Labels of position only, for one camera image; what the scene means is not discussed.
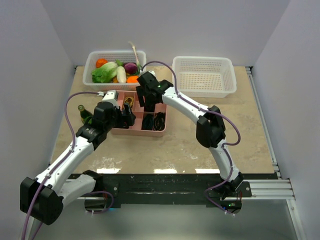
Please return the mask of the pink divided organizer tray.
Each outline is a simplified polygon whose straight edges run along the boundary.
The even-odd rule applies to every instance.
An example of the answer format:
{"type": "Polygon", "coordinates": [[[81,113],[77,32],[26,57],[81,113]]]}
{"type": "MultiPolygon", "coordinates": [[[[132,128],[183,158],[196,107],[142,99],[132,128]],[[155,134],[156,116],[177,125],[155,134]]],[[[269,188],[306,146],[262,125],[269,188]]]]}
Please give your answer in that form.
{"type": "Polygon", "coordinates": [[[124,91],[118,90],[118,104],[123,108],[125,99],[132,97],[133,106],[132,112],[135,115],[136,119],[133,126],[129,128],[113,128],[111,133],[114,135],[130,135],[130,136],[144,136],[144,137],[162,137],[166,131],[166,120],[167,120],[167,106],[164,103],[157,103],[154,107],[154,110],[147,112],[144,107],[140,107],[138,100],[138,95],[135,91],[124,91]],[[155,127],[152,127],[152,130],[143,129],[143,120],[147,115],[152,115],[155,117],[158,113],[164,114],[164,127],[162,130],[155,130],[155,127]]]}

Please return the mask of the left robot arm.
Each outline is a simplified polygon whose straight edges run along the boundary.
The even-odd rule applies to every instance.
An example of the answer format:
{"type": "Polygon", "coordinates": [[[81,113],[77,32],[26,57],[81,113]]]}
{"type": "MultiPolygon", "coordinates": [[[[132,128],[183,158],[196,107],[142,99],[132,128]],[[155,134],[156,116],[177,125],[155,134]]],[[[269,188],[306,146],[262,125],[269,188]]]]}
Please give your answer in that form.
{"type": "Polygon", "coordinates": [[[94,108],[75,134],[63,154],[36,178],[26,177],[20,184],[20,210],[40,222],[51,225],[64,207],[78,197],[90,193],[99,196],[104,190],[102,177],[87,170],[74,183],[66,183],[77,166],[107,138],[113,128],[133,126],[135,115],[129,104],[121,109],[117,104],[102,101],[94,108]]]}

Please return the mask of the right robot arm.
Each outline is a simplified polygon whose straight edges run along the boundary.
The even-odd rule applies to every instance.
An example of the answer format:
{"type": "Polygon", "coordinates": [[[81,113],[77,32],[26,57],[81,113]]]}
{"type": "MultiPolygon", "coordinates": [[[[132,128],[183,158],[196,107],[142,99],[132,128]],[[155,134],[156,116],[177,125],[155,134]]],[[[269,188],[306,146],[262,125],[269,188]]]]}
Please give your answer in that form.
{"type": "Polygon", "coordinates": [[[219,169],[221,183],[216,188],[233,197],[241,190],[244,180],[242,173],[236,167],[226,141],[224,120],[229,119],[221,114],[217,106],[211,108],[196,102],[178,91],[176,86],[167,80],[158,81],[149,71],[137,78],[136,87],[139,104],[142,107],[163,103],[188,117],[196,126],[196,139],[200,145],[207,148],[219,169]]]}

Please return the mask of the orange front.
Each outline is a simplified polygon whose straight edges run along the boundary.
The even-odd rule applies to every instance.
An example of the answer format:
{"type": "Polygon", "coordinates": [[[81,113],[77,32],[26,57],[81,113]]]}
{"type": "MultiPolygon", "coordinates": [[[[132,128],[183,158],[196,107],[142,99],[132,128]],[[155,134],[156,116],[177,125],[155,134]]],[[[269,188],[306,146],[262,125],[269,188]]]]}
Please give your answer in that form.
{"type": "Polygon", "coordinates": [[[137,75],[133,75],[133,76],[129,76],[127,78],[126,81],[128,84],[137,84],[138,83],[138,76],[137,75]]]}

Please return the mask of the rolled black orange tie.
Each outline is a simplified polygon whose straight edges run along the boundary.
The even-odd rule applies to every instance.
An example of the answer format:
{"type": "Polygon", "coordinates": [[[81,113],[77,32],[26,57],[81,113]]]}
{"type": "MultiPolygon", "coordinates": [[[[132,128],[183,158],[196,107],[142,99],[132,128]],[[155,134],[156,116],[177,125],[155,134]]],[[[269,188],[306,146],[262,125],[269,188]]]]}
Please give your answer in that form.
{"type": "Polygon", "coordinates": [[[165,129],[166,114],[164,112],[158,112],[154,115],[153,129],[155,131],[163,131],[165,129]]]}

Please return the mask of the purple onion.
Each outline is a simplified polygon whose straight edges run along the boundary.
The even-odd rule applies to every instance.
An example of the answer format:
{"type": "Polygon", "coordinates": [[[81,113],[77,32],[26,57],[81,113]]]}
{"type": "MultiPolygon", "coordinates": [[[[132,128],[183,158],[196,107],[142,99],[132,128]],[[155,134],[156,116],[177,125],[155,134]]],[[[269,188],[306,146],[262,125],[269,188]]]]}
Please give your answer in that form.
{"type": "Polygon", "coordinates": [[[139,69],[135,63],[128,62],[124,65],[124,70],[127,74],[134,75],[138,72],[139,69]]]}

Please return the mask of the green onion stalk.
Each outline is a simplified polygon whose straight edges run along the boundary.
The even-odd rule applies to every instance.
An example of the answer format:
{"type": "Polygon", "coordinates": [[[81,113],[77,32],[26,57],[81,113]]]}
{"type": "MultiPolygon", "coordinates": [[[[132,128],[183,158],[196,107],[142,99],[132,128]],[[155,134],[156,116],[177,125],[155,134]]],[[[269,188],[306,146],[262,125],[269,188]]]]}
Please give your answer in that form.
{"type": "Polygon", "coordinates": [[[134,56],[135,56],[135,60],[136,60],[136,66],[137,66],[138,72],[140,72],[141,69],[142,69],[142,66],[141,66],[139,58],[138,58],[138,54],[137,54],[137,51],[136,51],[136,46],[131,41],[128,41],[128,43],[132,47],[132,50],[133,50],[133,53],[134,53],[134,56]]]}

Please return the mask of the white radish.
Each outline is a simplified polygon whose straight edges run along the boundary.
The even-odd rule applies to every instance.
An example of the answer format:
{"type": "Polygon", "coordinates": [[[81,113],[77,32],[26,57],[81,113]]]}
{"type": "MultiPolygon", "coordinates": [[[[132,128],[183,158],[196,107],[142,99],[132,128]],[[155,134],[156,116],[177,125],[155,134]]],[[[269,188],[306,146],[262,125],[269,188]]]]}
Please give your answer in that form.
{"type": "Polygon", "coordinates": [[[125,84],[127,82],[127,74],[123,66],[119,66],[116,70],[116,78],[118,83],[125,84]]]}

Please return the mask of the white vegetable basket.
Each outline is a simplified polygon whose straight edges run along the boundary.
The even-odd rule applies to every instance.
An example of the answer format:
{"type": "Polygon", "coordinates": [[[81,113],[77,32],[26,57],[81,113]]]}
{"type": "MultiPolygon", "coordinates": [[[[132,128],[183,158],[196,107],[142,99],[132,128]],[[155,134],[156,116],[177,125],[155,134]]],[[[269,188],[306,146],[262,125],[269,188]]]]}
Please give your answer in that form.
{"type": "Polygon", "coordinates": [[[139,75],[139,67],[146,63],[142,50],[100,50],[89,54],[82,77],[84,85],[96,91],[135,91],[138,83],[133,80],[139,75]],[[118,82],[117,68],[123,67],[127,78],[118,82]]]}

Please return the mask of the green glass bottle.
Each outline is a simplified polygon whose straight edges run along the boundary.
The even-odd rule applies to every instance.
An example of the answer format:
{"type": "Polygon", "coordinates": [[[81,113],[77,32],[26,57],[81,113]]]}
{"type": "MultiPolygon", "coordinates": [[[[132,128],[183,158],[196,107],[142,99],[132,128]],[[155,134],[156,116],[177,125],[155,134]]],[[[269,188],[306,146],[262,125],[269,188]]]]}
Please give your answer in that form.
{"type": "Polygon", "coordinates": [[[88,111],[82,104],[78,105],[77,109],[80,113],[80,119],[83,124],[87,120],[90,120],[92,118],[93,114],[90,111],[88,111]]]}

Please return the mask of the green lettuce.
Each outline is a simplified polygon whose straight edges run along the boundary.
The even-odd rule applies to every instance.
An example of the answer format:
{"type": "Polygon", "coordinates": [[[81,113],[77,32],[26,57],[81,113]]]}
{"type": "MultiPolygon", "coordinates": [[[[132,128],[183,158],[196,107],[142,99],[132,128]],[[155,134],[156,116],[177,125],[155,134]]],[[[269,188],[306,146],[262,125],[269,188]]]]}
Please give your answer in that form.
{"type": "Polygon", "coordinates": [[[104,84],[112,82],[117,75],[118,64],[115,62],[107,62],[99,68],[91,72],[92,82],[96,84],[104,84]]]}

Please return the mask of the white empty basket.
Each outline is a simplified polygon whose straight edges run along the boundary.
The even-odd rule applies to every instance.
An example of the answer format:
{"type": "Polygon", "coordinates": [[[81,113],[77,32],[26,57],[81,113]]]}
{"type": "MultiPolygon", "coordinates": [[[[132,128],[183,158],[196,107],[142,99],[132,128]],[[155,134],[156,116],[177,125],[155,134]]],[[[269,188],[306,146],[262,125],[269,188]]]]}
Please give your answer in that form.
{"type": "Polygon", "coordinates": [[[188,97],[225,98],[237,91],[232,61],[226,57],[176,56],[177,89],[188,97]]]}

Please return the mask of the orange tomato back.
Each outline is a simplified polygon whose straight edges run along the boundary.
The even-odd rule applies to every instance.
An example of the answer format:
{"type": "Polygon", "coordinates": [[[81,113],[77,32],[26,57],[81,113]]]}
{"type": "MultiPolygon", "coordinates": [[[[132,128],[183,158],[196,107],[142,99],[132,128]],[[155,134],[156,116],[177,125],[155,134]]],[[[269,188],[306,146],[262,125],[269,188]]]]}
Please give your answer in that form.
{"type": "Polygon", "coordinates": [[[108,63],[108,61],[105,58],[99,58],[95,63],[95,67],[100,68],[106,63],[108,63]]]}

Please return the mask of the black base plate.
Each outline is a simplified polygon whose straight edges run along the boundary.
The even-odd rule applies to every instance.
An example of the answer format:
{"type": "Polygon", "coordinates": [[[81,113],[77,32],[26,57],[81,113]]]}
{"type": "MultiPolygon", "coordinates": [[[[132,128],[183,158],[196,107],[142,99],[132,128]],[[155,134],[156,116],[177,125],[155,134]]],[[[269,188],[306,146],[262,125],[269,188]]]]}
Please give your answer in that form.
{"type": "Polygon", "coordinates": [[[103,174],[103,184],[92,195],[84,195],[88,211],[123,205],[205,205],[238,213],[242,200],[252,196],[248,181],[236,188],[218,184],[218,174],[103,174]]]}

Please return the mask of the aluminium frame rail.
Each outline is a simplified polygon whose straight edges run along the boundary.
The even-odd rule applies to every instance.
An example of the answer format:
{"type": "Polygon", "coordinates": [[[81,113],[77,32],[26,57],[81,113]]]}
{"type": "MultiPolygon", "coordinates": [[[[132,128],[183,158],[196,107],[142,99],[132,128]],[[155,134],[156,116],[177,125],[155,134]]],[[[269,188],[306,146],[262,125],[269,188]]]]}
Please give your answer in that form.
{"type": "MultiPolygon", "coordinates": [[[[73,176],[66,181],[66,184],[75,183],[80,179],[80,175],[73,176]]],[[[249,182],[251,187],[251,197],[244,199],[258,199],[258,200],[287,200],[293,199],[294,194],[289,180],[281,179],[249,179],[244,180],[249,182]]],[[[93,195],[94,191],[84,194],[93,195]]]]}

